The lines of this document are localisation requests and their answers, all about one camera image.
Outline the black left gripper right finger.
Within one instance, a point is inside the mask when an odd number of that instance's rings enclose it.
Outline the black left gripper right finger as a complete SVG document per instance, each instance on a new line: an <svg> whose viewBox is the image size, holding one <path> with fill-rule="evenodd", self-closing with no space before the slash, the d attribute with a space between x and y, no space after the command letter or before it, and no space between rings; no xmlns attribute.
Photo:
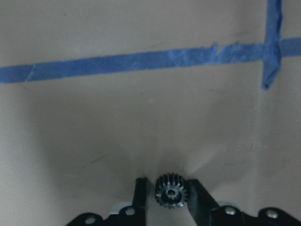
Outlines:
<svg viewBox="0 0 301 226"><path fill-rule="evenodd" d="M187 183L189 213L197 226L210 226L211 212L220 208L220 205L197 179L189 179Z"/></svg>

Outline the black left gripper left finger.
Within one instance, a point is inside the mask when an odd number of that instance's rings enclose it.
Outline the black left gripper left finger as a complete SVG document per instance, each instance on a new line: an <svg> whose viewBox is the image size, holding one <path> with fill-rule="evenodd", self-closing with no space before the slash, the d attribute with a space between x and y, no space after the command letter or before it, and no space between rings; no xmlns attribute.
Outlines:
<svg viewBox="0 0 301 226"><path fill-rule="evenodd" d="M146 177L137 178L132 206L135 210L135 226L145 226L147 219L147 200L149 195L149 180Z"/></svg>

